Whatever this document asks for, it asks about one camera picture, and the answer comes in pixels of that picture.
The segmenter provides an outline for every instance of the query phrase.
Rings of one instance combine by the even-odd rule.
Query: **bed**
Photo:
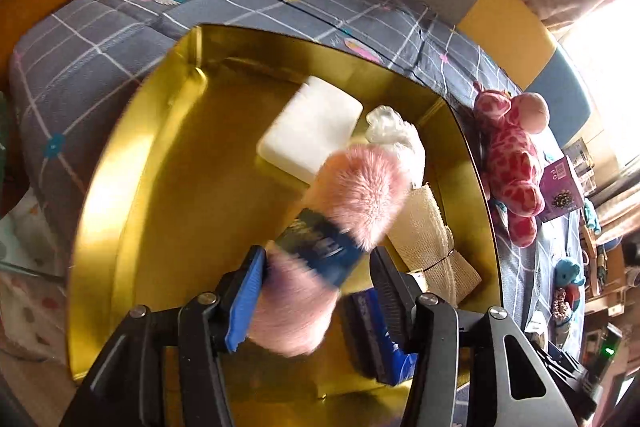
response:
[[[74,0],[28,31],[10,63],[28,175],[66,251],[113,125],[145,75],[197,23],[320,42],[430,87],[449,103],[478,166],[474,81],[520,92],[480,46],[420,0]],[[549,129],[537,140],[546,162],[562,156]],[[539,223],[535,243],[521,249],[508,239],[505,213],[493,203],[490,210],[505,308],[523,328],[536,310],[549,321],[555,261],[567,255],[582,264],[578,212]],[[580,306],[565,344],[576,357],[584,295]]]

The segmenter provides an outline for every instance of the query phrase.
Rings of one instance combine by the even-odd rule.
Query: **window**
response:
[[[640,0],[616,0],[562,39],[596,101],[621,166],[640,154]]]

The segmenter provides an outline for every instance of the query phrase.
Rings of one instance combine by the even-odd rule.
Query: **burlap cloth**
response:
[[[457,306],[481,282],[454,249],[453,234],[440,215],[429,185],[412,190],[389,240],[410,271],[421,271],[430,292]]]

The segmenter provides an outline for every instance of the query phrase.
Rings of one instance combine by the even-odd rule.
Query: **gold tray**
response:
[[[432,90],[372,62],[248,28],[197,26],[169,51],[111,134],[84,203],[68,288],[68,355],[81,379],[137,303],[179,307],[215,288],[250,245],[276,237],[306,185],[257,159],[255,146],[298,86],[319,76],[415,124],[426,179],[458,251],[482,277],[462,309],[501,305],[494,232],[478,172],[449,107]],[[385,241],[400,269],[406,269]],[[344,284],[371,286],[368,259]],[[224,360],[239,427],[380,425],[401,413],[408,385],[381,387],[351,364],[339,314],[309,357],[284,359],[250,342]],[[168,374],[174,357],[167,356]],[[465,379],[464,367],[460,381]],[[179,399],[166,380],[169,404]],[[169,407],[179,423],[179,408]]]

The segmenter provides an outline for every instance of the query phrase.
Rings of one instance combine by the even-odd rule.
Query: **yellow cushion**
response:
[[[521,0],[477,0],[458,28],[522,89],[538,76],[558,45]]]

